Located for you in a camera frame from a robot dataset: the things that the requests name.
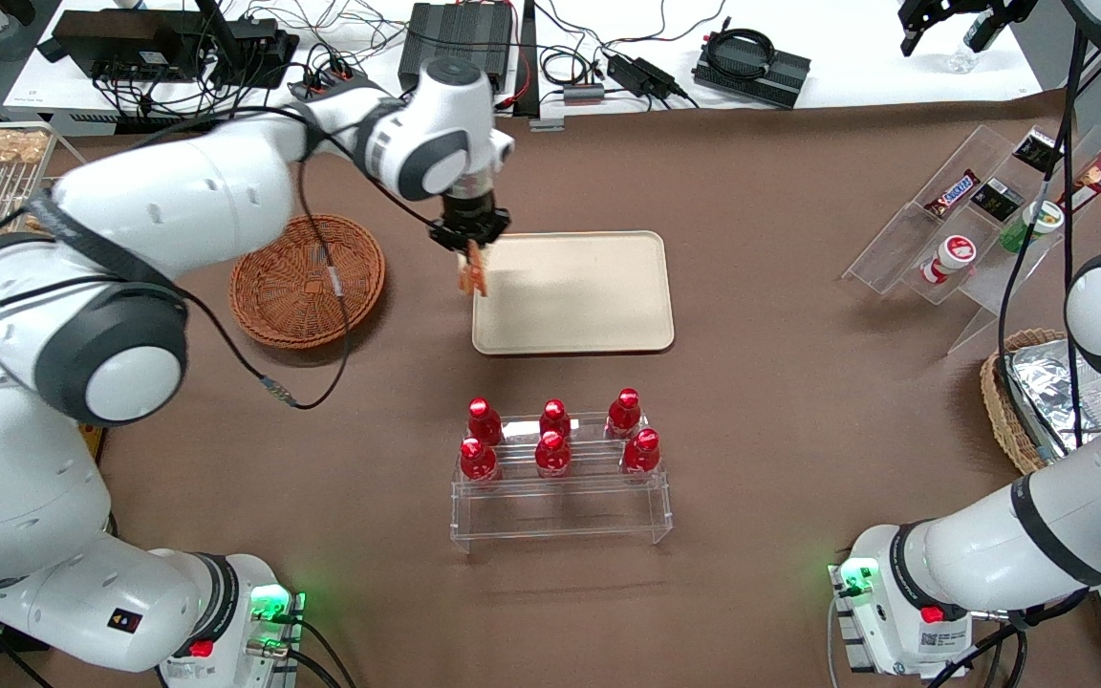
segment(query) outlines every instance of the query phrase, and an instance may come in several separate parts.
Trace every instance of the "wicker basket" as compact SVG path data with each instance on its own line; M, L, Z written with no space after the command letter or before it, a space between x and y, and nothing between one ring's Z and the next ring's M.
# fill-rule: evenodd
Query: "wicker basket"
M1024 329L1005 339L1005 352L1045 345L1057 339L1065 339L1065 332L1054 329ZM992 434L996 435L996 444L1010 455L1013 466L1017 467L1022 474L1034 473L1044 467L1039 449L1035 448L1035 441L1026 435L1026 430L1017 421L1013 400L1001 383L1001 373L996 370L996 353L992 353L980 367L980 391L983 392L983 406L989 409Z
M339 215L314 215L314 221L333 252L353 328L380 296L385 258L358 223ZM323 247L307 218L293 218L275 243L236 262L228 299L241 328L270 347L309 349L346 331Z

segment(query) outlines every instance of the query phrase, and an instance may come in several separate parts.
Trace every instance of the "red bottle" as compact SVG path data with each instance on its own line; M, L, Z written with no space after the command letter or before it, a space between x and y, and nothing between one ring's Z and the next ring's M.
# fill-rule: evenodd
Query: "red bottle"
M546 435L547 430L558 432L564 439L571 436L571 417L568 416L568 409L564 408L563 402L559 400L547 402L546 407L542 411L542 417L538 418L538 432Z
M467 480L478 482L499 480L502 471L495 459L495 450L482 444L477 437L461 440L461 474Z
M477 437L489 447L503 443L503 427L499 422L499 414L481 396L470 402L470 423L467 427L470 428L472 437Z
M623 473L647 473L661 462L661 436L651 427L637 432L623 448Z
M609 439L626 439L634 435L640 425L640 393L626 387L611 404L611 413L606 418L606 436Z
M533 450L533 460L542 478L564 478L571 471L571 447L558 432L543 432L538 448Z

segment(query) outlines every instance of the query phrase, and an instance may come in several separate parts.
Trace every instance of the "white cap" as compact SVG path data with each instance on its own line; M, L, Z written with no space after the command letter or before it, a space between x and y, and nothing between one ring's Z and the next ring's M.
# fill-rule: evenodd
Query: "white cap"
M964 269L974 261L974 243L964 236L948 236L937 248L937 260L948 270Z
M1022 215L1023 222L1027 226L1033 219L1035 219L1035 205L1031 204L1026 206L1025 212ZM1049 234L1049 232L1056 231L1065 223L1065 210L1061 210L1059 206L1053 204L1051 200L1044 200L1044 212L1039 215L1039 218L1035 221L1035 234Z

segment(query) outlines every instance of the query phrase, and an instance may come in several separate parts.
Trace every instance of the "acrylic tiered display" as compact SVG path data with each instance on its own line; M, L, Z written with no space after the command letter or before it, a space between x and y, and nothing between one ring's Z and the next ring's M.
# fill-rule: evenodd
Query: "acrylic tiered display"
M533 452L538 417L503 416L494 447L502 478L469 480L453 471L450 536L465 552L478 539L642 534L659 543L674 526L664 462L642 474L624 473L623 439L606 436L606 413L571 414L571 471L539 478ZM646 426L646 416L641 418Z
M1043 125L1035 127L1046 131ZM1011 214L1005 221L998 221L974 204L967 193L944 217L938 218L930 212L929 204L939 199L953 183L962 178L967 171L973 171L980 178L979 188L990 179L1005 184L1013 190L1022 193L1026 204L1031 204L1044 175L1013 155L1015 143L1004 139L988 127L979 127L967 138L949 161L937 171L929 183L916 194L915 198L900 210L887 222L886 227L870 242L869 248L857 258L843 276L859 279L875 293L887 293L896 284L919 293L930 304L940 304L952 293L962 292L969 299L981 306L974 318L962 330L951 349L958 349L984 328L996 321L996 313L1004 296L1005 283L1009 283L1010 271L1015 256L1001 247L1000 234L1006 227L1017 221L1017 215ZM1075 146L1075 168L1081 170L1084 163L1101 149L1101 127L1095 127L1083 136L1082 142ZM1054 199L1062 188L1061 174L1054 175L1051 187L1045 193L1045 199ZM1075 219L1082 217L1082 210ZM937 247L948 236L964 236L975 247L975 258L969 269L949 275L945 282L935 284L922 279L920 265L929 260ZM1026 250L1022 272L1017 275L1017 286L1021 287L1035 271L1047 252L1061 242L1065 232L1053 231L1032 240Z

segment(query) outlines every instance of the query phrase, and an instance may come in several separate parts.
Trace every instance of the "small bottle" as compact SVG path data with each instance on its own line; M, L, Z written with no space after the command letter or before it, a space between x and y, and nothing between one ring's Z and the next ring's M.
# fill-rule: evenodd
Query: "small bottle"
M558 432L543 432L538 448L533 450L533 461L538 465L542 478L564 478L571 471L571 447Z
M1040 236L1051 234L1065 223L1065 210L1053 204L1051 200L1044 200L1044 208L1039 217L1035 217L1035 204L1026 206L1021 215L1001 231L1001 248L1010 253L1017 253L1022 250L1022 243L1026 240L1026 230L1031 227L1031 221L1035 220L1035 231L1032 240L1039 239Z
M611 404L611 413L606 417L606 436L608 439L626 439L634 434L640 425L640 395L634 389L626 387L619 392L618 400Z
M467 423L467 427L471 437L477 437L489 447L503 443L503 424L499 419L499 414L481 396L470 402L470 422Z
M571 436L571 417L559 400L550 400L542 409L542 417L538 418L538 432L546 435L547 430L558 432L564 439Z
M461 440L461 474L473 482L484 482L503 478L503 470L495 459L495 450L486 446L477 437Z
M998 26L991 35L986 35L989 33L986 24L991 18L992 10L983 10L974 18L967 34L962 35L961 43L958 44L957 51L953 51L948 62L949 70L953 74L973 73L975 65L980 64L980 56L983 55L984 51L988 51L989 45L992 45L993 40L996 40L996 35L1001 34L1001 28L1004 26Z
M623 448L623 473L650 473L661 462L661 436L651 427L637 432Z
M931 284L940 284L957 271L966 269L974 261L974 243L964 236L948 236L920 265L920 277Z

